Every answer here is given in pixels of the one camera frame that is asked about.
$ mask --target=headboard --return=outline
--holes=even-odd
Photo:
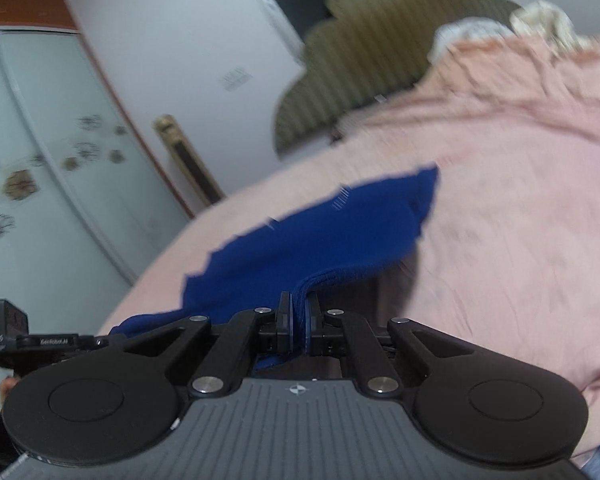
[[[305,39],[306,73],[284,95],[275,146],[286,152],[378,94],[410,88],[429,67],[435,31],[469,16],[510,26],[510,0],[326,0],[333,15]]]

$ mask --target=silver bolt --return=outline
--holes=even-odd
[[[222,389],[224,383],[222,379],[218,377],[198,377],[193,383],[191,383],[193,389],[201,394],[214,394]]]
[[[374,377],[369,379],[366,386],[373,392],[378,394],[387,394],[398,389],[398,381],[391,377]]]

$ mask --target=bed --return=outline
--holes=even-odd
[[[416,253],[379,277],[378,321],[406,316],[576,384],[590,410],[575,452],[582,463],[600,446],[600,42],[572,54],[556,54],[539,36],[460,42],[424,72],[415,89],[341,118],[342,142],[206,210],[102,330],[178,308],[184,276],[267,219],[342,185],[435,163],[432,214]],[[277,127],[295,129],[276,137],[279,146],[333,123],[327,107],[298,97],[311,66],[308,74],[281,100]],[[342,94],[333,110],[376,93],[368,83],[364,96]],[[290,120],[296,105],[315,115]]]

